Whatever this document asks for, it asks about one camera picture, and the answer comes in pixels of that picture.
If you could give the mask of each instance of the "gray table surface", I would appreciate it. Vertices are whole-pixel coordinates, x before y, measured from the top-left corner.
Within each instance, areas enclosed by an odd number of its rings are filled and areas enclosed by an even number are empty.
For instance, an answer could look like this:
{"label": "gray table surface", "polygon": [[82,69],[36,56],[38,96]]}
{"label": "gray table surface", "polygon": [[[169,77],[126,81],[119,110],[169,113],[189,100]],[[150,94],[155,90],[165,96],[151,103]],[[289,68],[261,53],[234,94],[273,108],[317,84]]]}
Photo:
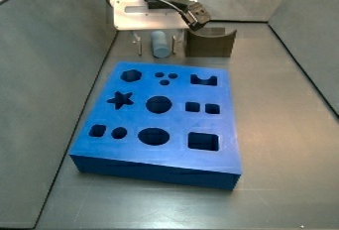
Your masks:
{"label": "gray table surface", "polygon": [[119,33],[83,119],[119,60],[226,69],[245,168],[237,189],[81,173],[67,156],[38,228],[339,228],[338,118],[267,24],[222,26],[239,30],[231,58],[186,58],[179,50],[157,59],[150,32],[139,57]]}

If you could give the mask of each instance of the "rectangular hole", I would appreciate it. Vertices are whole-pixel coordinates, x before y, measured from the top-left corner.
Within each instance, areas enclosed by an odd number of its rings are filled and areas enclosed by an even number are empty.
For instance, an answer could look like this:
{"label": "rectangular hole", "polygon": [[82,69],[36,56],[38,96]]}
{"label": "rectangular hole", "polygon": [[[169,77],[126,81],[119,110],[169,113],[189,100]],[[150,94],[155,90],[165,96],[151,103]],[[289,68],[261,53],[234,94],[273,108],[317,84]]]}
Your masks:
{"label": "rectangular hole", "polygon": [[93,125],[89,134],[91,137],[101,138],[103,136],[105,132],[106,132],[106,126],[95,124],[95,125]]}
{"label": "rectangular hole", "polygon": [[221,106],[218,104],[207,104],[206,105],[206,112],[213,115],[221,114]]}
{"label": "rectangular hole", "polygon": [[186,103],[186,111],[187,112],[201,112],[201,104],[198,102],[187,102]]}
{"label": "rectangular hole", "polygon": [[191,132],[189,134],[189,148],[206,151],[218,151],[219,136],[215,134]]}

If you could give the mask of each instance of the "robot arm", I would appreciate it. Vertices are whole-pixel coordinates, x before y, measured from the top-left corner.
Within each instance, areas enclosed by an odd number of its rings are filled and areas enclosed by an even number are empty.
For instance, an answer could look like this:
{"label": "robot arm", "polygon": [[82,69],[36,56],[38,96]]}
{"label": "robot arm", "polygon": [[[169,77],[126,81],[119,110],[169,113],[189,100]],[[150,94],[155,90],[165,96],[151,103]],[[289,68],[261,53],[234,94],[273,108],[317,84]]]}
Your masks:
{"label": "robot arm", "polygon": [[[171,28],[182,28],[182,23],[175,22],[177,18],[175,17],[171,18],[171,16],[169,15],[169,12],[165,12],[163,16],[161,16],[162,13],[157,12],[157,14],[154,14],[154,16],[153,16],[153,10],[154,9],[165,9],[165,6],[162,6],[162,5],[166,5],[166,8],[173,8],[174,10],[178,11],[178,13],[182,16],[183,21],[186,22],[187,26],[190,27],[190,29],[193,31],[198,31],[199,29],[202,29],[206,26],[206,24],[209,23],[209,21],[211,20],[210,13],[206,10],[205,6],[194,0],[142,0],[142,2],[145,2],[145,1],[149,5],[149,8],[146,7],[147,8],[147,11],[146,11],[147,16],[141,17],[138,14],[131,15],[131,14],[126,13],[125,11],[126,11],[126,7],[129,6],[129,4],[133,4],[133,2],[138,3],[137,0],[135,1],[126,0],[126,2],[119,1],[119,4],[122,5],[122,3],[126,3],[126,6],[122,7],[122,9],[119,7],[117,7],[115,10],[119,14],[115,14],[117,15],[115,17],[121,17],[121,20],[125,22],[131,21],[133,19],[135,19],[135,22],[139,22],[141,18],[145,19],[145,17],[149,17],[150,21],[149,22],[145,21],[145,26],[141,27],[142,29],[147,29],[147,28],[151,29],[151,28],[157,28],[157,27],[159,27],[159,29],[162,29],[162,26],[161,26],[162,23],[159,23],[159,21],[162,21],[162,20],[165,21],[163,26],[166,28],[169,28],[169,21],[173,24]],[[157,5],[155,5],[157,8],[150,8],[150,4],[149,4],[150,1],[157,3]]]}

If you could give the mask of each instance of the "shape sorter board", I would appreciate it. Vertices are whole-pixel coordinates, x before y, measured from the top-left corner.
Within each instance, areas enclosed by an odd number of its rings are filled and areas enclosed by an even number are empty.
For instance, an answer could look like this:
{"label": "shape sorter board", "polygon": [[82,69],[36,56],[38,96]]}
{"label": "shape sorter board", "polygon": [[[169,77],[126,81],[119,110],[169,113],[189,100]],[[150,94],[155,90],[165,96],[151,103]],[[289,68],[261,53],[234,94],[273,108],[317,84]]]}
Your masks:
{"label": "shape sorter board", "polygon": [[71,157],[81,172],[234,189],[242,160],[227,72],[119,62]]}

